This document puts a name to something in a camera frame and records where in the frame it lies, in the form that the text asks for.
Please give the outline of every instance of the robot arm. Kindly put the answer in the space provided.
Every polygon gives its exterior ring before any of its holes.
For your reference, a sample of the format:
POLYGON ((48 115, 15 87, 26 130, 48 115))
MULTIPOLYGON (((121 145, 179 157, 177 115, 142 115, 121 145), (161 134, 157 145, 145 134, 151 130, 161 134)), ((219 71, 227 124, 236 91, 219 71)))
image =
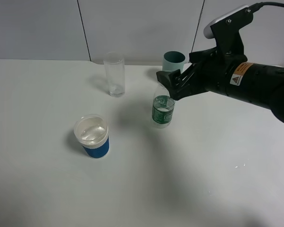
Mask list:
POLYGON ((180 100, 212 91, 271 109, 284 122, 284 68, 246 62, 239 34, 264 5, 284 7, 273 2, 244 5, 215 19, 204 29, 205 37, 215 39, 215 48, 190 53, 192 65, 182 74, 180 70, 157 72, 170 97, 180 100))

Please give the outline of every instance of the orange label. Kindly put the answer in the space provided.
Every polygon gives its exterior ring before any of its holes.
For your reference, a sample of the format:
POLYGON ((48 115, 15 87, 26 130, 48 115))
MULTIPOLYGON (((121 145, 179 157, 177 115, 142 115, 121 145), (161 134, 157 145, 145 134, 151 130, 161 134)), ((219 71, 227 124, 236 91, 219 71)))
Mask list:
POLYGON ((239 76, 243 76, 246 71, 248 70, 248 68, 251 67, 251 65, 253 65, 254 63, 249 63, 249 62, 243 62, 242 64, 240 64, 236 70, 234 71, 235 75, 239 75, 239 76))

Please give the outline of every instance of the table surface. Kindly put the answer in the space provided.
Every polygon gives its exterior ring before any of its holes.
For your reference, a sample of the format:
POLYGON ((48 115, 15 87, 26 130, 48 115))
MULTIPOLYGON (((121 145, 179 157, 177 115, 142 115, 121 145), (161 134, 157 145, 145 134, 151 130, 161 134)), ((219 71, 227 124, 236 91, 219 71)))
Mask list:
POLYGON ((284 227, 284 124, 214 93, 150 126, 159 66, 0 60, 0 227, 284 227), (87 156, 74 123, 102 115, 110 150, 87 156))

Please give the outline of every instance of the white wall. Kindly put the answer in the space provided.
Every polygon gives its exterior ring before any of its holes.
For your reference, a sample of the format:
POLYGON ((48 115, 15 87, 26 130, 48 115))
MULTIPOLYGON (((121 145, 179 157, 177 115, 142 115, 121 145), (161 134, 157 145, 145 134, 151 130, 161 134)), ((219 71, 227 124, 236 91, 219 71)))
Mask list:
POLYGON ((76 0, 0 0, 0 58, 89 60, 76 0))
MULTIPOLYGON (((260 2, 258 0, 205 0, 193 51, 215 46, 214 39, 203 35, 205 26, 213 19, 234 8, 260 2)), ((253 22, 241 29, 245 54, 250 62, 284 66, 284 8, 264 6, 254 14, 253 22)))
POLYGON ((92 61, 110 51, 127 61, 161 62, 191 52, 203 0, 79 0, 92 61))

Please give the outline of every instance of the warning label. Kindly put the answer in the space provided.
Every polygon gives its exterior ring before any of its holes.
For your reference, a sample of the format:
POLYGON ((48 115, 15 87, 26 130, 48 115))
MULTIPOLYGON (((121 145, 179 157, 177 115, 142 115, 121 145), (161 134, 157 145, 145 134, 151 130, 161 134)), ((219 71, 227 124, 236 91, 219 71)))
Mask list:
POLYGON ((253 63, 243 62, 240 64, 234 71, 230 79, 230 84, 239 86, 241 84, 242 77, 245 75, 246 71, 251 67, 251 65, 253 65, 253 63))

